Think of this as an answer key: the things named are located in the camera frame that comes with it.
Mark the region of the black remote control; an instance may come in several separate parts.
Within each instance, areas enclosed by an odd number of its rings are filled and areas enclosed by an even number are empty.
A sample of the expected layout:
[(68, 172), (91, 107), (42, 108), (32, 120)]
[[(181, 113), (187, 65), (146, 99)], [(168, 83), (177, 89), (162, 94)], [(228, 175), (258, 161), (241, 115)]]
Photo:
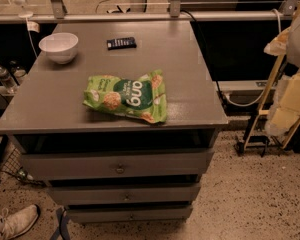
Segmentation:
[(115, 38), (107, 41), (109, 50), (136, 48), (137, 44), (134, 37)]

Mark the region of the white sneaker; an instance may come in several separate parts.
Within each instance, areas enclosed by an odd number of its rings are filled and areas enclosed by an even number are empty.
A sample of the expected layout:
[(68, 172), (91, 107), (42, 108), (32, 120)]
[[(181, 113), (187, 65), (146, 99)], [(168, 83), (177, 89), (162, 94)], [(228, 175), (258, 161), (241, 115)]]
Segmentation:
[(0, 213), (0, 240), (12, 240), (27, 233), (37, 222), (40, 208), (36, 204), (10, 214), (7, 208)]

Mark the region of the grey drawer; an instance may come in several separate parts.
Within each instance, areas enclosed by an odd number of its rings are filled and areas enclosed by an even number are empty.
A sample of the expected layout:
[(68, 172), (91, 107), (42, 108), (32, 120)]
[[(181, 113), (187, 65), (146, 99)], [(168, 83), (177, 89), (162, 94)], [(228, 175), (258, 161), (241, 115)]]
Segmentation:
[(70, 209), (68, 217), (75, 223), (125, 222), (146, 220), (184, 220), (192, 213), (191, 205), (157, 205), (103, 209)]
[(30, 154), (21, 164), (34, 179), (79, 180), (120, 177), (200, 175), (214, 151), (150, 154)]
[(58, 204), (92, 205), (193, 201), (199, 190), (194, 183), (52, 187), (48, 193)]

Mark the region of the middle grey drawer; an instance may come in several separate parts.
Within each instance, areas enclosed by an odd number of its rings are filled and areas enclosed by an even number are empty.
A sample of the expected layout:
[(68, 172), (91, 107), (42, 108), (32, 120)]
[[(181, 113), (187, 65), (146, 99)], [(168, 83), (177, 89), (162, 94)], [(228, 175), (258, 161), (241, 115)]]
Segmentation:
[(92, 205), (193, 201), (199, 190), (194, 183), (52, 187), (48, 193), (58, 204)]

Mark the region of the white ceramic bowl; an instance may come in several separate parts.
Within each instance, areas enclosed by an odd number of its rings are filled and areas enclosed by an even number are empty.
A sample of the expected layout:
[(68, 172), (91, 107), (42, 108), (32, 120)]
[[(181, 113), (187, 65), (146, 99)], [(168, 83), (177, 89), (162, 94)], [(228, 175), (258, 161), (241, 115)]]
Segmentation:
[(72, 33), (54, 33), (39, 42), (43, 54), (57, 64), (71, 62), (78, 53), (79, 39)]

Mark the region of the yellow foam padding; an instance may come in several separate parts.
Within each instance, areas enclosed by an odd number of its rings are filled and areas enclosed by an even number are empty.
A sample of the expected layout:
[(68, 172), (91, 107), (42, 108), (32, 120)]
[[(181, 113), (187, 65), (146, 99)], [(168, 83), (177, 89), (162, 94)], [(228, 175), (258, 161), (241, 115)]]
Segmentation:
[(279, 136), (287, 132), (300, 117), (300, 72), (289, 77), (284, 75), (276, 86), (265, 131)]

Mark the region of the grey drawer cabinet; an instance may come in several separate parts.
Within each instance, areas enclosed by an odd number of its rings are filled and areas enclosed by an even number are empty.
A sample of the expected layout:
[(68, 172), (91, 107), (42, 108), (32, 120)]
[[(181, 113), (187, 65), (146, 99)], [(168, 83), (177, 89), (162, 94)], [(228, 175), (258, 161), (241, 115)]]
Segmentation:
[[(57, 65), (46, 56), (39, 56), (0, 119), (0, 134), (9, 137), (21, 156), (186, 153), (212, 149), (227, 118), (189, 23), (71, 23), (60, 24), (56, 29), (78, 36), (78, 55), (67, 65)], [(108, 40), (125, 37), (134, 37), (137, 47), (107, 48)], [(99, 113), (83, 104), (83, 91), (92, 75), (137, 79), (156, 69), (162, 70), (166, 84), (168, 118), (163, 124)], [(194, 183), (200, 186), (202, 174), (41, 181), (48, 189)], [(68, 211), (192, 206), (193, 201), (59, 205)]]

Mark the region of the white desk lamp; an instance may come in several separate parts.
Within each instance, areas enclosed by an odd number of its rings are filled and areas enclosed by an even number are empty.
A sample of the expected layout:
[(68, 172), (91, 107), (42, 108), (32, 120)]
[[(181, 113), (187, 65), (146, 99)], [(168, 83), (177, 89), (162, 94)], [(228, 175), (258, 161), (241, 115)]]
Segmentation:
[(19, 6), (21, 8), (21, 12), (18, 14), (18, 17), (26, 22), (26, 28), (30, 40), (30, 45), (32, 47), (35, 58), (38, 58), (37, 50), (35, 48), (31, 33), (32, 32), (39, 33), (40, 26), (37, 22), (31, 20), (31, 18), (33, 17), (33, 12), (25, 9), (26, 0), (11, 0), (11, 1), (14, 5)]

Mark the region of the clear plastic water bottle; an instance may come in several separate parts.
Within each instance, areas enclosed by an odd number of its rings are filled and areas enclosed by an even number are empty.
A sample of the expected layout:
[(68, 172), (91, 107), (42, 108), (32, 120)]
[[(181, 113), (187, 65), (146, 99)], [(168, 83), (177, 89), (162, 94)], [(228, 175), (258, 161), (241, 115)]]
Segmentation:
[(15, 94), (17, 92), (17, 83), (11, 76), (10, 72), (0, 65), (0, 82), (6, 88), (9, 94)]

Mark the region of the green rice chip bag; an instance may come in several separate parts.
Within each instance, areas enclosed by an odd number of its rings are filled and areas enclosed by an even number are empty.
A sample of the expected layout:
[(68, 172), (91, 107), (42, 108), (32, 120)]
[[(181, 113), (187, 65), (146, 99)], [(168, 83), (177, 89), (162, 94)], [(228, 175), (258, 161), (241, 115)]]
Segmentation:
[(155, 70), (136, 80), (91, 76), (83, 104), (103, 113), (142, 119), (150, 124), (163, 123), (167, 119), (163, 72)]

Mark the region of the wooden frame stand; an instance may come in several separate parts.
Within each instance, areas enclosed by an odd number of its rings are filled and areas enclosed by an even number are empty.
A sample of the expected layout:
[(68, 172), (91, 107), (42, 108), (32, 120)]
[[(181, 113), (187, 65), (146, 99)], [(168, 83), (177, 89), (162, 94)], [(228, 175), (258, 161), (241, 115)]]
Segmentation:
[[(293, 12), (292, 21), (300, 14), (300, 0), (298, 2), (296, 10)], [(300, 125), (300, 117), (297, 122), (284, 134), (279, 136), (268, 135), (265, 131), (265, 124), (267, 122), (267, 115), (271, 105), (273, 104), (274, 93), (278, 81), (284, 76), (293, 76), (297, 72), (300, 72), (300, 68), (290, 64), (287, 60), (286, 46), (289, 31), (291, 25), (282, 30), (266, 47), (265, 52), (270, 55), (276, 55), (277, 59), (268, 77), (264, 90), (261, 92), (259, 103), (256, 111), (252, 114), (248, 120), (247, 128), (244, 132), (241, 141), (238, 141), (235, 145), (236, 151), (239, 156), (242, 156), (246, 149), (249, 148), (249, 143), (262, 143), (264, 150), (263, 154), (266, 153), (267, 147), (269, 146), (270, 139), (273, 139), (282, 149), (284, 149), (295, 131)]]

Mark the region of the top grey drawer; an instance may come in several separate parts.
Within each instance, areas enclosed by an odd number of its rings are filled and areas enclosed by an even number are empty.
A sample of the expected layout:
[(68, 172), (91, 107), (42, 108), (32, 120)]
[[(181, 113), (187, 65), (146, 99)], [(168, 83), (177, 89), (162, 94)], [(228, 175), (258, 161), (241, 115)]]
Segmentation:
[(200, 175), (214, 151), (150, 154), (30, 154), (21, 164), (34, 179), (79, 180), (120, 177)]

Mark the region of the metal frame rail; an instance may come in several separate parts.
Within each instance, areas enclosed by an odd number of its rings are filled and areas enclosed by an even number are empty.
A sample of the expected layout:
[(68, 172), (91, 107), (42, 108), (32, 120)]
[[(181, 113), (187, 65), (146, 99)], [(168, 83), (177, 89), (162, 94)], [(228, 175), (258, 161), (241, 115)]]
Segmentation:
[(65, 15), (55, 18), (53, 15), (41, 14), (31, 17), (32, 21), (39, 23), (71, 23), (71, 22), (136, 22), (136, 21), (184, 21), (194, 17), (197, 21), (277, 21), (291, 20), (291, 15), (284, 15), (270, 11), (192, 11), (181, 12), (178, 16), (169, 13), (113, 13), (90, 15)]

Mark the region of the bottom grey drawer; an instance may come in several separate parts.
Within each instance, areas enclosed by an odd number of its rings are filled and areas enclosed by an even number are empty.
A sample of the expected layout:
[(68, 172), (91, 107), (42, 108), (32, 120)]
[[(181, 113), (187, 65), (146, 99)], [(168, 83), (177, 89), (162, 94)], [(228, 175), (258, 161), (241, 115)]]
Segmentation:
[(184, 220), (192, 213), (191, 205), (157, 205), (103, 209), (70, 209), (68, 217), (75, 223), (125, 222), (146, 220)]

